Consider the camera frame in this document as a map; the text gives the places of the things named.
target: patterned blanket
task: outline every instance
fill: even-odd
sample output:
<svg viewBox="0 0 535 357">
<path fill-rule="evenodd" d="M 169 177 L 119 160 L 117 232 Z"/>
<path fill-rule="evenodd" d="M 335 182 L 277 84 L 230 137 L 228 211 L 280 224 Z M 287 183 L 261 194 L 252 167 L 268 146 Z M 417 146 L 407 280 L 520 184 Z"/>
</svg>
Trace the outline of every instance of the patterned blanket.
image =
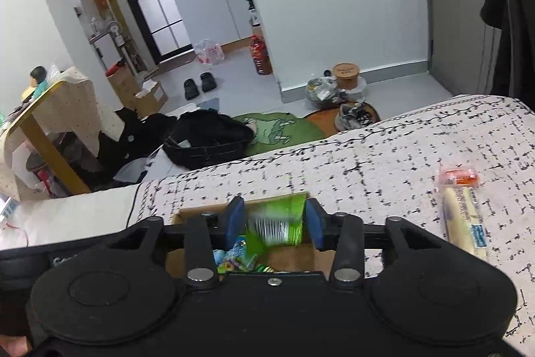
<svg viewBox="0 0 535 357">
<path fill-rule="evenodd" d="M 435 192 L 439 165 L 471 163 L 481 188 L 490 263 L 515 283 L 518 308 L 506 339 L 535 355 L 535 114 L 519 100 L 465 96 L 370 128 L 139 186 L 128 225 L 150 215 L 168 222 L 181 207 L 308 191 L 329 213 L 383 224 L 400 215 L 445 237 Z M 366 276 L 381 271 L 366 252 Z"/>
</svg>

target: black slipper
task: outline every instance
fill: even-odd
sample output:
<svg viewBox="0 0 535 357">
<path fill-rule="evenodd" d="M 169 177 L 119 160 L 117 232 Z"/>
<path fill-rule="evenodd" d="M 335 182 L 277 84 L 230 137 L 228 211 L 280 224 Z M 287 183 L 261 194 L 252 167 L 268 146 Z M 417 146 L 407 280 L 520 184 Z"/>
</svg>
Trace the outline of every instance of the black slipper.
<svg viewBox="0 0 535 357">
<path fill-rule="evenodd" d="M 193 79 L 186 79 L 184 81 L 184 96 L 186 100 L 195 99 L 199 94 L 199 89 Z"/>
<path fill-rule="evenodd" d="M 214 88 L 217 87 L 216 80 L 213 78 L 212 73 L 206 72 L 201 75 L 201 81 L 202 81 L 202 91 L 208 92 L 212 91 Z"/>
</svg>

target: black backpack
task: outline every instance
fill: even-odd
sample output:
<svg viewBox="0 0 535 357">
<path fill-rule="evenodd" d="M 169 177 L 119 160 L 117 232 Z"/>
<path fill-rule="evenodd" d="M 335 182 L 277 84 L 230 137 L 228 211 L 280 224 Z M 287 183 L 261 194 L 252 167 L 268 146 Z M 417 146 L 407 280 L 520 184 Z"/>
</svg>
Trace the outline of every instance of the black backpack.
<svg viewBox="0 0 535 357">
<path fill-rule="evenodd" d="M 198 109 L 180 116 L 163 150 L 176 165 L 197 170 L 244 158 L 254 136 L 228 115 Z"/>
</svg>

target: frosted glass panel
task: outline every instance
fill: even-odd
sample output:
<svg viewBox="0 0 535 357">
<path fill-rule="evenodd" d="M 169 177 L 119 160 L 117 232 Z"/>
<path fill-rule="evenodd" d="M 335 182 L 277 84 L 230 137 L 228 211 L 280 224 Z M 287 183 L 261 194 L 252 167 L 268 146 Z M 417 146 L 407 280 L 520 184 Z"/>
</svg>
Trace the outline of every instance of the frosted glass panel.
<svg viewBox="0 0 535 357">
<path fill-rule="evenodd" d="M 143 11 L 143 16 L 145 16 L 146 23 L 149 25 L 151 32 L 168 25 L 158 0 L 137 0 L 137 2 L 139 2 L 141 11 Z"/>
<path fill-rule="evenodd" d="M 182 19 L 180 13 L 178 12 L 177 3 L 175 0 L 160 0 L 162 8 L 164 9 L 165 16 L 167 17 L 169 23 L 178 22 Z"/>
<path fill-rule="evenodd" d="M 168 27 L 154 33 L 152 36 L 162 55 L 178 49 L 175 39 L 171 35 L 171 30 Z"/>
<path fill-rule="evenodd" d="M 186 27 L 184 26 L 183 22 L 175 23 L 172 25 L 171 29 L 173 30 L 173 34 L 175 35 L 180 48 L 190 44 L 188 33 L 186 32 Z"/>
</svg>

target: sneaker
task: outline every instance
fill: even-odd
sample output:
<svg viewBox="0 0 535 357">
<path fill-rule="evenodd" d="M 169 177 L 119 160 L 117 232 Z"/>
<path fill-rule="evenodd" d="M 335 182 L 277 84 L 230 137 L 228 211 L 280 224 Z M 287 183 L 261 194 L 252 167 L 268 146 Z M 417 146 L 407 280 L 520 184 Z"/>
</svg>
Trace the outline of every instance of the sneaker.
<svg viewBox="0 0 535 357">
<path fill-rule="evenodd" d="M 363 104 L 356 104 L 355 106 L 346 103 L 342 104 L 334 119 L 334 125 L 338 132 L 361 129 L 372 123 L 373 120 L 370 114 L 366 112 Z"/>
</svg>

